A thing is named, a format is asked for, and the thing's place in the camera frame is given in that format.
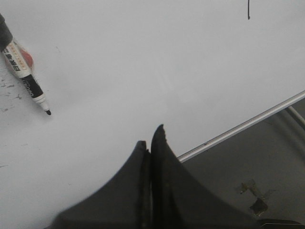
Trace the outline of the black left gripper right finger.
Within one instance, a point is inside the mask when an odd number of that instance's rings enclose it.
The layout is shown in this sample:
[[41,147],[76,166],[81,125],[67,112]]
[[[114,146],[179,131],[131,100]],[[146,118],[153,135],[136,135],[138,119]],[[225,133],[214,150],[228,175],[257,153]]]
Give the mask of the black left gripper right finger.
[[153,222],[157,229],[257,229],[251,216],[200,184],[169,147],[163,125],[151,143]]

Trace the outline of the finger of the black right gripper sleeve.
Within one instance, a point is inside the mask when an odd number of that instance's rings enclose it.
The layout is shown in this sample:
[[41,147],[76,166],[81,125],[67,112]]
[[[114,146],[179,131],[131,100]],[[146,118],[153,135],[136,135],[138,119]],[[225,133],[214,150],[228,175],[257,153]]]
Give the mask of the finger of the black right gripper sleeve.
[[13,40],[13,36],[5,22],[4,17],[0,14],[0,51],[2,52]]

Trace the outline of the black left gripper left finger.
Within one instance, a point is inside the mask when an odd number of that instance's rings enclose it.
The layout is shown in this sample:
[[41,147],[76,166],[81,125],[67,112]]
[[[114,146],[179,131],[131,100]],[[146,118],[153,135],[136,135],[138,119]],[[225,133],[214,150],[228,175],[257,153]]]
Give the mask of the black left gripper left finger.
[[151,155],[138,141],[121,169],[97,192],[59,213],[52,229],[149,229]]

